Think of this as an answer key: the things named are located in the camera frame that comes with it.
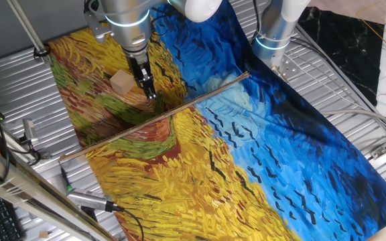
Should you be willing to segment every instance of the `metal bar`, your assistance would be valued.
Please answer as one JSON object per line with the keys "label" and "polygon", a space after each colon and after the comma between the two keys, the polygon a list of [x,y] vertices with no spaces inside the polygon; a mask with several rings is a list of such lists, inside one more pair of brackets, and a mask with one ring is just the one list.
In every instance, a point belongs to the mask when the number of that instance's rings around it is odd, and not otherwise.
{"label": "metal bar", "polygon": [[[27,152],[26,149],[24,149],[17,141],[16,141],[16,138],[4,127],[3,127],[3,132],[4,132],[4,135],[5,135],[5,140],[7,141],[7,146],[9,148],[12,148],[16,151],[23,151],[23,152]],[[25,161],[26,163],[29,163],[31,162],[32,160],[35,159],[35,157],[28,153],[28,154],[19,154],[19,153],[14,153],[19,159]]]}
{"label": "metal bar", "polygon": [[25,211],[37,217],[40,217],[41,219],[47,221],[49,224],[61,230],[67,231],[68,233],[70,233],[71,235],[75,236],[80,240],[92,240],[92,238],[88,236],[86,233],[84,232],[80,233],[75,226],[73,226],[72,224],[66,223],[65,220],[61,220],[59,217],[55,216],[54,214],[51,214],[46,210],[43,210],[37,206],[34,206],[32,205],[32,203],[25,201],[24,199],[21,199],[16,195],[8,195],[8,193],[2,187],[0,187],[0,197],[7,202],[15,204],[17,207],[20,207]]}
{"label": "metal bar", "polygon": [[[0,177],[3,176],[5,170],[4,163],[4,158],[0,156]],[[56,191],[54,187],[23,161],[17,162],[16,166],[10,164],[7,183],[0,187],[5,189],[5,193],[0,195],[0,197],[6,199],[10,196],[17,196],[21,199],[21,202],[15,203],[16,205],[21,205],[25,200],[29,200],[29,202],[31,200],[36,200],[37,202],[44,204],[47,209],[52,210],[68,221],[59,228],[69,232],[77,238],[90,240],[90,238],[85,238],[84,233],[76,231],[76,227],[81,230],[87,230],[90,232],[90,235],[98,240],[115,240],[104,228],[87,216],[59,191]],[[53,222],[53,220],[49,219],[47,216],[39,217],[45,221]]]}
{"label": "metal bar", "polygon": [[249,73],[245,72],[245,73],[241,74],[236,80],[233,80],[232,82],[225,84],[225,85],[221,86],[220,88],[217,88],[216,90],[209,92],[208,94],[203,94],[203,95],[201,95],[201,96],[199,96],[199,97],[197,97],[197,98],[195,98],[195,99],[193,99],[193,100],[191,100],[191,101],[189,101],[189,102],[187,102],[179,107],[173,108],[172,110],[169,110],[163,114],[160,114],[152,119],[149,119],[148,121],[145,121],[144,123],[142,123],[140,125],[136,125],[132,128],[129,128],[129,129],[127,129],[119,134],[116,134],[112,137],[109,137],[108,139],[105,139],[101,142],[95,143],[95,144],[93,144],[85,149],[82,149],[81,151],[77,151],[77,152],[75,152],[73,154],[69,154],[69,155],[62,155],[62,156],[60,156],[60,160],[66,161],[66,160],[70,160],[70,159],[79,157],[81,155],[88,153],[89,151],[93,151],[96,148],[103,147],[106,144],[109,144],[109,143],[112,143],[113,141],[116,141],[117,139],[120,139],[122,137],[130,135],[138,130],[141,130],[142,128],[144,128],[150,124],[156,123],[157,121],[161,121],[165,118],[168,118],[169,116],[172,116],[173,114],[176,114],[177,112],[180,112],[181,110],[185,110],[194,104],[202,102],[203,100],[206,100],[207,98],[210,98],[210,97],[213,97],[217,94],[220,94],[221,92],[225,91],[228,87],[232,86],[233,84],[236,84],[237,82],[248,78],[248,76],[249,76]]}
{"label": "metal bar", "polygon": [[[378,110],[367,100],[363,93],[349,80],[348,76],[346,76],[342,70],[332,61],[332,59],[322,50],[322,48],[305,32],[305,30],[300,27],[299,24],[296,25],[298,31],[305,37],[305,39],[314,46],[320,53],[326,57],[326,60],[331,65],[331,67],[339,74],[341,79],[345,82],[345,84],[357,95],[360,101],[372,112],[379,113]],[[386,125],[381,121],[377,122],[386,132]]]}
{"label": "metal bar", "polygon": [[20,24],[25,29],[27,35],[31,39],[37,51],[39,51],[40,53],[45,52],[46,47],[44,46],[40,37],[38,37],[37,32],[35,31],[34,27],[32,27],[31,22],[27,18],[19,2],[17,0],[7,0],[7,2],[10,5],[11,9],[13,10],[14,14],[16,14],[16,17],[18,18]]}

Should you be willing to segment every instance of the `painted cloth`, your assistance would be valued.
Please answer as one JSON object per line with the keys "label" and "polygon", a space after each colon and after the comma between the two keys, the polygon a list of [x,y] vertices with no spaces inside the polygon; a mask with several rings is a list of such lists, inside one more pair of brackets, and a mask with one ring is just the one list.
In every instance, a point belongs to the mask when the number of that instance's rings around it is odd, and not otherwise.
{"label": "painted cloth", "polygon": [[[204,23],[170,14],[154,25],[153,102],[136,87],[126,96],[111,89],[109,78],[128,71],[111,38],[100,45],[86,29],[50,43],[83,146],[251,74],[87,153],[103,191],[139,218],[146,240],[366,240],[386,226],[385,181],[254,56],[227,1]],[[133,218],[116,216],[130,240],[140,237]]]}

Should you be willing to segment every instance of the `metal rod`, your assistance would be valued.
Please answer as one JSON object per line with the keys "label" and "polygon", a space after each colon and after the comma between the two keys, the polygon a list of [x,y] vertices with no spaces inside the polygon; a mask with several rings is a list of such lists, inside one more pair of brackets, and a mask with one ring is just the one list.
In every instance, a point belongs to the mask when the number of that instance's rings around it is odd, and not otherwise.
{"label": "metal rod", "polygon": [[[306,31],[302,27],[300,27],[299,24],[296,25],[296,28],[305,37],[306,41],[309,42],[311,46],[315,47],[323,56],[326,57],[327,62],[332,66],[336,73],[339,74],[341,80],[344,81],[347,85],[346,88],[352,90],[357,95],[357,99],[354,99],[351,94],[350,97],[366,109],[372,112],[379,113],[379,111],[367,100],[365,95],[361,93],[361,91],[349,80],[349,78],[342,72],[342,70],[340,70],[340,68],[333,62],[330,57],[328,57],[328,55],[322,50],[322,48],[306,33]],[[381,126],[386,132],[385,123],[379,121],[377,122],[377,124]]]}
{"label": "metal rod", "polygon": [[16,17],[18,18],[20,24],[25,29],[27,35],[31,39],[31,41],[34,44],[37,51],[39,51],[39,53],[45,52],[46,47],[44,46],[40,37],[38,37],[37,32],[35,31],[34,27],[32,27],[31,22],[27,18],[26,14],[23,11],[23,9],[21,8],[19,2],[17,0],[7,0],[7,2],[10,5],[11,9],[13,10],[14,14],[16,14]]}
{"label": "metal rod", "polygon": [[[0,156],[0,177],[5,170],[5,160]],[[97,224],[92,218],[87,216],[69,199],[56,191],[46,180],[39,176],[31,167],[23,161],[18,161],[16,166],[9,165],[9,173],[5,185],[0,185],[4,191],[0,197],[7,201],[13,201],[10,196],[17,196],[21,201],[14,203],[22,207],[25,202],[39,202],[45,205],[47,209],[59,214],[63,220],[58,219],[64,224],[58,226],[65,232],[80,238],[81,240],[90,240],[78,229],[87,231],[98,240],[115,240],[104,228]],[[52,223],[54,220],[48,218],[48,215],[38,216],[39,218]]]}
{"label": "metal rod", "polygon": [[112,137],[109,137],[108,139],[105,139],[105,140],[103,140],[101,142],[95,143],[95,144],[93,144],[93,145],[91,145],[91,146],[89,146],[89,147],[87,147],[85,149],[82,149],[81,151],[77,151],[77,152],[75,152],[73,154],[69,154],[69,155],[62,155],[62,156],[60,156],[60,160],[61,161],[71,160],[73,158],[76,158],[76,157],[79,157],[81,155],[84,155],[84,154],[86,154],[86,153],[88,153],[90,151],[93,151],[93,150],[95,150],[95,149],[97,149],[99,147],[103,147],[106,144],[112,143],[113,141],[116,141],[116,140],[118,140],[120,138],[126,137],[127,135],[130,135],[130,134],[132,134],[132,133],[134,133],[134,132],[136,132],[138,130],[141,130],[142,128],[144,128],[144,127],[146,127],[146,126],[148,126],[150,124],[156,123],[157,121],[161,121],[161,120],[163,120],[165,118],[168,118],[169,116],[172,116],[173,114],[176,114],[176,113],[180,112],[181,110],[185,110],[185,109],[187,109],[188,107],[190,107],[192,105],[195,105],[195,104],[197,104],[199,102],[202,102],[203,100],[206,100],[207,98],[210,98],[210,97],[213,97],[213,96],[215,96],[217,94],[220,94],[221,92],[225,91],[228,87],[230,87],[233,84],[236,84],[237,82],[239,82],[241,80],[244,80],[244,79],[246,79],[248,77],[249,77],[249,73],[245,72],[245,73],[241,74],[236,80],[233,80],[232,82],[230,82],[228,84],[225,84],[225,85],[221,86],[220,88],[217,88],[216,90],[213,90],[213,91],[209,92],[208,94],[203,94],[203,95],[201,95],[201,96],[199,96],[199,97],[197,97],[197,98],[195,98],[195,99],[193,99],[193,100],[191,100],[191,101],[189,101],[189,102],[187,102],[185,104],[182,104],[182,105],[180,105],[180,106],[178,106],[176,108],[173,108],[173,109],[171,109],[171,110],[169,110],[169,111],[167,111],[167,112],[165,112],[163,114],[160,114],[160,115],[158,115],[158,116],[156,116],[154,118],[151,118],[151,119],[147,120],[146,122],[144,122],[144,123],[142,123],[140,125],[136,125],[134,127],[131,127],[129,129],[119,133],[119,134],[116,134],[116,135],[114,135]]}

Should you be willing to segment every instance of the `metal grating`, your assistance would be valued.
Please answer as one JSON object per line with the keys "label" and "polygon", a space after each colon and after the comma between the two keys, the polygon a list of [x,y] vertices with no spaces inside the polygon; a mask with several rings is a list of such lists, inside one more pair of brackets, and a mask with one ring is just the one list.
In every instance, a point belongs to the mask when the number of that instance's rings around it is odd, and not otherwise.
{"label": "metal grating", "polygon": [[[79,150],[80,145],[50,66],[41,58],[35,60],[33,50],[0,60],[0,111],[5,115],[3,124],[16,137],[23,135],[23,118],[34,120],[39,136],[39,144],[34,147],[52,156],[50,160],[40,161],[34,169],[50,182],[60,179],[59,156]],[[85,157],[67,161],[63,166],[72,187],[102,193]],[[72,238],[20,208],[16,214],[26,232],[25,240],[38,240],[40,231],[51,232],[48,240]],[[114,214],[96,211],[96,217],[112,235],[125,238]]]}
{"label": "metal grating", "polygon": [[[251,38],[257,26],[252,0],[229,0],[229,2],[246,36]],[[259,12],[262,12],[268,3],[266,0],[257,0]],[[294,37],[308,40],[299,32],[296,32]],[[358,108],[355,106],[358,104],[376,112],[346,76],[343,76],[339,70],[330,68],[328,63],[311,50],[291,43],[287,47],[286,54],[300,68],[286,58],[288,62],[285,62],[281,70],[285,74],[284,77],[292,88],[318,110]],[[305,74],[303,70],[318,81]],[[60,175],[58,158],[61,154],[71,153],[80,148],[51,69],[41,59],[35,60],[32,57],[32,50],[0,60],[0,111],[7,117],[5,126],[16,137],[23,134],[21,121],[23,118],[34,120],[40,136],[37,149],[48,151],[52,155],[51,160],[35,167],[35,170],[46,179],[57,178]],[[373,149],[386,141],[386,129],[381,123],[358,114],[340,114],[330,116],[328,119],[365,155],[386,180],[386,155],[374,160],[370,154]],[[63,166],[68,172],[68,178],[73,187],[102,191],[84,157],[67,161]],[[48,240],[72,238],[71,235],[51,224],[31,217],[24,210],[17,209],[16,212],[27,233],[26,240],[39,240],[38,234],[43,230],[51,232]],[[96,216],[99,223],[112,235],[125,239],[114,215],[97,212]]]}
{"label": "metal grating", "polygon": [[[250,39],[256,26],[252,0],[229,1],[245,35]],[[257,0],[260,13],[268,3],[268,0]],[[319,49],[319,46],[298,30],[294,32],[293,37],[310,42],[311,45]],[[291,42],[285,54],[288,57],[284,58],[283,68],[280,72],[288,84],[317,110],[363,108],[378,112],[340,70],[331,68],[324,58],[317,53]],[[386,181],[386,155],[382,155],[378,159],[373,159],[371,156],[371,152],[386,141],[385,125],[375,118],[361,114],[338,114],[327,116],[327,119],[361,151]]]}

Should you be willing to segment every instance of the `metal frame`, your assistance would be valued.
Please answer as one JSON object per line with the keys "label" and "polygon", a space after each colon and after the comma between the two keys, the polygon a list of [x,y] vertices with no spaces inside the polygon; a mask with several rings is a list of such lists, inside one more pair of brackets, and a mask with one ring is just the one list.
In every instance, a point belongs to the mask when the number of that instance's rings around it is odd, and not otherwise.
{"label": "metal frame", "polygon": [[[39,136],[39,143],[34,145],[34,148],[40,153],[50,153],[51,159],[42,160],[33,168],[40,177],[50,183],[49,185],[64,193],[66,185],[60,175],[59,156],[80,150],[80,145],[56,87],[50,65],[41,58],[34,59],[32,53],[33,49],[28,49],[0,59],[0,111],[6,118],[3,125],[12,133],[15,142],[23,136],[22,119],[34,120]],[[10,136],[6,135],[9,145]],[[62,166],[72,187],[102,193],[84,156],[63,162]],[[26,240],[35,240],[42,230],[51,231],[50,240],[53,241],[73,238],[69,232],[55,227],[40,217],[34,218],[23,208],[16,208],[15,212],[19,222],[25,227]],[[116,238],[125,238],[114,214],[108,212],[95,214],[105,230]]]}
{"label": "metal frame", "polygon": [[[47,52],[45,45],[41,41],[40,37],[38,37],[37,32],[35,31],[34,27],[32,26],[31,22],[27,18],[25,12],[21,8],[18,0],[7,0],[8,4],[11,7],[11,10],[13,10],[14,14],[16,15],[17,19],[19,20],[20,24],[26,31],[26,34],[29,36],[30,40],[32,41],[32,44],[35,46],[35,49],[38,51],[39,54]],[[45,62],[51,62],[49,56],[41,57]]]}
{"label": "metal frame", "polygon": [[[5,170],[4,163],[4,158],[0,156],[0,177],[3,176]],[[115,240],[105,229],[55,190],[23,161],[17,162],[16,166],[9,165],[7,181],[0,185],[0,197],[81,240],[92,240],[82,230],[87,230],[98,240]]]}

